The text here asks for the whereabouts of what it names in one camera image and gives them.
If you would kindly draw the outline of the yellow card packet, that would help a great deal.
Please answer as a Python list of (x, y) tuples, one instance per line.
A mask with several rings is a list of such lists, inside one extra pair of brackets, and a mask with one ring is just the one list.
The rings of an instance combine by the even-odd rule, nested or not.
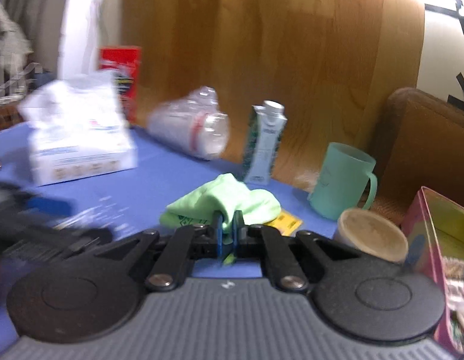
[(266, 225), (279, 230), (282, 236), (292, 236), (302, 224), (302, 219), (285, 210), (281, 210), (277, 218), (266, 223)]

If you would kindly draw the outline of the cotton swab bag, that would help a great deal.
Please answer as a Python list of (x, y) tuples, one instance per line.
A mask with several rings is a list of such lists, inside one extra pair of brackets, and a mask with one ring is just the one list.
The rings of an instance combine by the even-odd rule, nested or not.
[(442, 257), (448, 308), (464, 330), (464, 260)]

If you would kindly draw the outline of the blue tablecloth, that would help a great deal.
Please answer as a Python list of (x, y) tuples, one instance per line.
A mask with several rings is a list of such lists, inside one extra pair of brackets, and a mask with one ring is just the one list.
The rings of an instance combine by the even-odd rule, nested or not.
[[(196, 187), (215, 179), (222, 173), (239, 173), (239, 165), (225, 160), (202, 162), (167, 149), (152, 140), (141, 128), (130, 130), (138, 149), (135, 169), (92, 178), (35, 188), (28, 159), (27, 124), (19, 124), (0, 132), (0, 180), (12, 182), (40, 194), (70, 200), (74, 213), (94, 208), (93, 214), (102, 215), (100, 224), (125, 226), (119, 236), (147, 228), (160, 229), (159, 218), (166, 206)], [(301, 229), (312, 230), (332, 237), (335, 222), (324, 219), (312, 210), (308, 193), (290, 185), (271, 181), (264, 187), (280, 202), (281, 207), (302, 219)], [(193, 277), (261, 277), (258, 262), (238, 261), (222, 267), (218, 261), (203, 259), (192, 271)], [(16, 339), (17, 334), (5, 311), (4, 296), (0, 296), (0, 354)]]

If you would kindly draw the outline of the teal plastic mug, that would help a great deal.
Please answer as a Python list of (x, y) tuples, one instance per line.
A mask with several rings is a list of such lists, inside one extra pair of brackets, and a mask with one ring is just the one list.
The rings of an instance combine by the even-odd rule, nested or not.
[(317, 184), (308, 196), (316, 213), (337, 220), (347, 209), (358, 207), (369, 185), (362, 208), (368, 210), (376, 197), (377, 177), (373, 173), (376, 159), (356, 147), (331, 142), (326, 151)]

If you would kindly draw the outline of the round paper food tub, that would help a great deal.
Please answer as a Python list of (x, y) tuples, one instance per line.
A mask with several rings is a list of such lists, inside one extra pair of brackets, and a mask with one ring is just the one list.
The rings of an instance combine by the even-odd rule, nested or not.
[(408, 240), (394, 223), (359, 208), (341, 213), (334, 240), (393, 263), (403, 263), (408, 255)]

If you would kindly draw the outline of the white tissue pack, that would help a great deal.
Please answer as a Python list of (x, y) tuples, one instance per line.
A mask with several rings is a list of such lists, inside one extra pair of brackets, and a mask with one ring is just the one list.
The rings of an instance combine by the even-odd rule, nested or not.
[(28, 152), (37, 186), (138, 166), (115, 79), (116, 72), (106, 69), (53, 80), (19, 105), (32, 128)]

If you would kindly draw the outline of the plastic bag of cups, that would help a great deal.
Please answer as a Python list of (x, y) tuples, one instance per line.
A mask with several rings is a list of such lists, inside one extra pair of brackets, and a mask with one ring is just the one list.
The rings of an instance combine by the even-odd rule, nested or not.
[(227, 147), (230, 122), (219, 109), (216, 90), (202, 86), (185, 97), (160, 104), (148, 117), (147, 132), (175, 150), (212, 160)]

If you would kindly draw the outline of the green white drink carton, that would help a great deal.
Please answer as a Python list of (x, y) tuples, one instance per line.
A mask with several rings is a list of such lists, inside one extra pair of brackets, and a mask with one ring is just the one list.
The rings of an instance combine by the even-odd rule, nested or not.
[(269, 183), (286, 124), (284, 105), (267, 99), (252, 107), (242, 156), (242, 180), (245, 183)]

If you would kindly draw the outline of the pink macaron biscuit tin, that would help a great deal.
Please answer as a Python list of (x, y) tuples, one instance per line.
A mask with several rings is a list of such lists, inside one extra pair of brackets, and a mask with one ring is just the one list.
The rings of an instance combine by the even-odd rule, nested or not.
[(400, 228), (408, 238), (412, 268), (446, 289), (444, 257), (464, 261), (464, 208), (422, 187), (414, 197)]

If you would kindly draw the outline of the red cardboard box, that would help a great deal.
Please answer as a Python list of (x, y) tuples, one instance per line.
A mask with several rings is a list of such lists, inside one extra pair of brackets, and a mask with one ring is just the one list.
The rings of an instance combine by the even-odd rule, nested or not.
[(99, 52), (99, 69), (112, 69), (122, 110), (127, 121), (137, 119), (137, 88), (142, 50), (137, 46), (102, 47)]

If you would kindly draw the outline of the wooden board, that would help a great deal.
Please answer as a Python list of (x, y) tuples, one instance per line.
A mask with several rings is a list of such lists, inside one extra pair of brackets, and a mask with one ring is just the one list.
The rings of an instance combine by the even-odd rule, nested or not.
[(142, 50), (138, 121), (211, 86), (240, 162), (255, 104), (288, 119), (273, 175), (316, 183), (327, 145), (368, 147), (388, 96), (417, 83), (425, 12), (417, 0), (122, 0), (121, 38)]

